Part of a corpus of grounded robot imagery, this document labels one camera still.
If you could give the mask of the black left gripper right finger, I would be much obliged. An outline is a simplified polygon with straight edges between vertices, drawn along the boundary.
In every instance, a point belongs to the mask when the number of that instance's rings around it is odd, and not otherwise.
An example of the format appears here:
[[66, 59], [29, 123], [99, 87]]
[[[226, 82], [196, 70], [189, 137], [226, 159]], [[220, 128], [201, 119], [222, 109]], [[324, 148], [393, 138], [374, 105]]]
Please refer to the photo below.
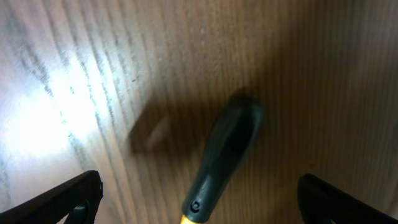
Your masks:
[[298, 206], [305, 224], [387, 223], [395, 218], [366, 205], [312, 174], [298, 180]]

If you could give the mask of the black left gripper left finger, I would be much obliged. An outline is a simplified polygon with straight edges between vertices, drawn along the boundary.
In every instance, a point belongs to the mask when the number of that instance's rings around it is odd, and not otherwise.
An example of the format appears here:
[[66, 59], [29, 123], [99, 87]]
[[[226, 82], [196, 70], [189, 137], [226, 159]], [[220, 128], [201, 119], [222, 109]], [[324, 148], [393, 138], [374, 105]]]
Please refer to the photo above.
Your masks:
[[1, 213], [1, 223], [90, 223], [103, 198], [98, 171], [88, 170]]

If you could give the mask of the black yellow screwdriver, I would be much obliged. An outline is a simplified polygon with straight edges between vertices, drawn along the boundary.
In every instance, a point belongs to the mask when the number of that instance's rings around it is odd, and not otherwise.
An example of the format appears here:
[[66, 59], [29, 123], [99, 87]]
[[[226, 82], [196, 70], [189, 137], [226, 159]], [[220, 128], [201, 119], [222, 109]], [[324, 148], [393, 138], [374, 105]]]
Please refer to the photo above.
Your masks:
[[251, 96], [232, 97], [213, 126], [203, 160], [182, 205], [182, 223], [206, 223], [256, 140], [264, 109]]

